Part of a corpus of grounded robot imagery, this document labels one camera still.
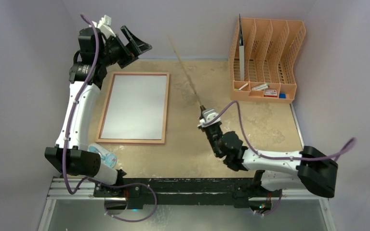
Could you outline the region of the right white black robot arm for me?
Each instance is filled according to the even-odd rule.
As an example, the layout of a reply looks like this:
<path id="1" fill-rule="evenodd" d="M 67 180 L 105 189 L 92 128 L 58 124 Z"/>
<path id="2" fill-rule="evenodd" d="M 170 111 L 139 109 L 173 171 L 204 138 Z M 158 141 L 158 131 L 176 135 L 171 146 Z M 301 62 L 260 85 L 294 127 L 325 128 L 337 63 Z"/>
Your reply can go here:
<path id="1" fill-rule="evenodd" d="M 291 188 L 307 189 L 324 198 L 335 196 L 338 164 L 312 146 L 292 152 L 254 152 L 234 131 L 223 133 L 220 123 L 198 128 L 206 134 L 215 156 L 229 169 L 255 171 L 251 183 L 255 195 Z"/>

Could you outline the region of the brown frame backing board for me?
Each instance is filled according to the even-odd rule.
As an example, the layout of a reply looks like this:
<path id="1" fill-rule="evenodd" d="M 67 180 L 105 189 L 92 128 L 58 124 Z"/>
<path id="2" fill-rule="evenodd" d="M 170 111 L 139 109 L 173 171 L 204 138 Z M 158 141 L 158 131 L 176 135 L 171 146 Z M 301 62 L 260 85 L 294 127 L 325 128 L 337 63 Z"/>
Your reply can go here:
<path id="1" fill-rule="evenodd" d="M 196 98 L 199 106 L 202 107 L 203 104 L 201 102 L 200 96 L 198 95 L 198 93 L 196 91 L 195 84 L 193 83 L 192 78 L 191 78 L 190 74 L 188 73 L 188 71 L 187 71 L 187 69 L 185 67 L 184 62 L 182 61 L 181 56 L 180 56 L 180 54 L 179 54 L 179 52 L 178 52 L 178 50 L 177 50 L 177 48 L 176 48 L 176 46 L 175 46 L 172 38 L 169 35 L 167 35 L 167 38 L 168 38 L 168 41 L 169 41 L 169 43 L 170 43 L 170 45 L 171 45 L 171 47 L 173 49 L 173 52 L 175 53 L 175 55 L 177 57 L 177 60 L 178 60 L 180 66 L 181 66 L 181 68 L 182 68 L 182 70 L 183 70 L 183 72 L 185 74 L 185 77 L 187 79 L 187 82 L 188 82 L 188 84 L 189 84 L 189 86 L 190 86 L 190 88 L 191 88 L 191 90 L 192 90 L 192 92 L 193 92 L 193 94 L 194 94 L 194 96 L 195 96 L 195 98 Z"/>

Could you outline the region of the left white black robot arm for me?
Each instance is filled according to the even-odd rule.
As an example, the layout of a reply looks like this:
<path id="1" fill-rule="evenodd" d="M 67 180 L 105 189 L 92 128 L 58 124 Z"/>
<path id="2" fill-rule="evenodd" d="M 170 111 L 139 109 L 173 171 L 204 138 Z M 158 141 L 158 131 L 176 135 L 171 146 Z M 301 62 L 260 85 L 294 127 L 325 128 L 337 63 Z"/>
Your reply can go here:
<path id="1" fill-rule="evenodd" d="M 53 147 L 44 156 L 63 175 L 83 176 L 106 184 L 113 197 L 124 192 L 118 180 L 123 173 L 103 164 L 100 155 L 88 151 L 88 131 L 94 104 L 107 75 L 107 67 L 118 64 L 125 68 L 152 46 L 121 27 L 128 43 L 108 29 L 85 28 L 79 32 L 79 50 L 69 70 L 69 102 L 64 124 Z"/>

